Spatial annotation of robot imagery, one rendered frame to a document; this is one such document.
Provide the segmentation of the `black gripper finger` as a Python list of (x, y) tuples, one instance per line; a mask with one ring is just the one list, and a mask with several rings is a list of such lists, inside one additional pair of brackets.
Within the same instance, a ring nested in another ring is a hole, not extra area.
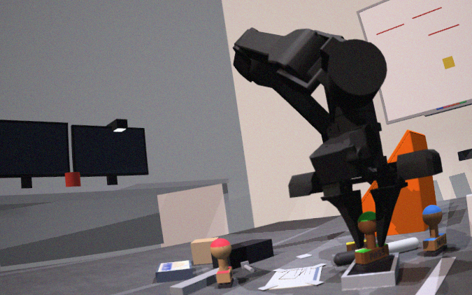
[(408, 187), (408, 182), (390, 187), (379, 187), (370, 190), (376, 208), (376, 236), (378, 247), (385, 244), (387, 232), (401, 189)]
[(358, 219), (362, 212), (361, 190), (335, 194), (333, 196), (320, 197), (322, 201), (328, 201), (336, 207), (342, 215), (357, 248), (364, 246), (364, 233), (359, 230)]

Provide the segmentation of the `brown rubber stamp with yellow top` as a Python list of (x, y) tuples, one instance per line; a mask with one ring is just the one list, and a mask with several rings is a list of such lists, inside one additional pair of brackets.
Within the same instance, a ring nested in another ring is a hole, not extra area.
[(364, 240), (364, 246), (362, 248), (357, 248), (357, 246), (355, 245), (355, 242), (349, 242), (349, 243), (346, 243), (346, 246), (347, 246), (347, 252), (348, 251), (353, 251), (353, 250), (360, 250), (360, 249), (363, 249), (363, 248), (366, 248), (366, 240)]

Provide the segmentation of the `brown rubber stamp with blue knob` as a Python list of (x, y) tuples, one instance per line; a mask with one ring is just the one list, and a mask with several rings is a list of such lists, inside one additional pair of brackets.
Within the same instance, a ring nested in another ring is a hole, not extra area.
[(427, 206), (422, 213), (423, 221), (429, 225), (430, 237), (423, 241), (424, 257), (436, 257), (447, 249), (446, 233), (438, 233), (438, 224), (442, 220), (442, 211), (438, 206)]

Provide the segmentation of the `red-handled rubber stamp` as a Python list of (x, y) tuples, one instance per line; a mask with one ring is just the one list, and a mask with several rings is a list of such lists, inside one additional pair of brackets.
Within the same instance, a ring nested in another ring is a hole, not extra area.
[(231, 245), (224, 238), (218, 238), (211, 243), (210, 251), (217, 258), (219, 270), (216, 273), (218, 289), (231, 288), (234, 278), (232, 268), (228, 266), (227, 257), (231, 253)]

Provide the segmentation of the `cream paper card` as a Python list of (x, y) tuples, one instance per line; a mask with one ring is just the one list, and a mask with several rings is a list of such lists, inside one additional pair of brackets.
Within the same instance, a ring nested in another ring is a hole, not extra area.
[(286, 289), (289, 287), (303, 287), (318, 285), (322, 266), (326, 264), (318, 264), (308, 268), (293, 268), (289, 270), (277, 269), (274, 276), (269, 280), (265, 287), (258, 289)]

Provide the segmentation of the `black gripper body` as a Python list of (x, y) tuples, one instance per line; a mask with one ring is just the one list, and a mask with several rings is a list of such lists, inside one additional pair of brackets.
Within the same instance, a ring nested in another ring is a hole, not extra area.
[[(381, 122), (377, 121), (373, 111), (355, 112), (341, 115), (332, 119), (331, 125), (338, 125), (340, 132), (353, 129), (352, 120), (363, 117), (364, 123), (371, 126), (380, 144), (380, 158), (366, 161), (357, 177), (349, 180), (335, 180), (322, 185), (316, 172), (293, 175), (289, 182), (289, 197), (310, 196), (324, 192), (324, 196), (353, 192), (352, 185), (363, 182), (376, 181), (379, 187), (400, 185), (406, 180), (436, 175), (443, 172), (441, 157), (436, 150), (418, 150), (397, 155), (396, 162), (387, 163), (387, 156), (383, 156), (382, 143), (379, 131), (382, 131)], [(376, 172), (367, 173), (367, 168), (376, 168)], [(372, 176), (370, 176), (372, 175)], [(367, 177), (365, 177), (367, 176)], [(361, 178), (363, 177), (363, 178)]]

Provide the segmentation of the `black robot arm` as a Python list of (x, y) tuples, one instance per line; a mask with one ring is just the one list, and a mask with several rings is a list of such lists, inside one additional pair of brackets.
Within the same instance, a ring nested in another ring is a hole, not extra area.
[[(233, 65), (245, 79), (273, 88), (321, 134), (323, 144), (309, 159), (322, 185), (355, 178), (366, 161), (380, 158), (377, 136), (363, 117), (342, 132), (330, 122), (375, 112), (373, 99), (385, 81), (387, 63), (374, 44), (312, 29), (281, 36), (251, 28), (233, 49)], [(320, 83), (329, 113), (311, 96)]]

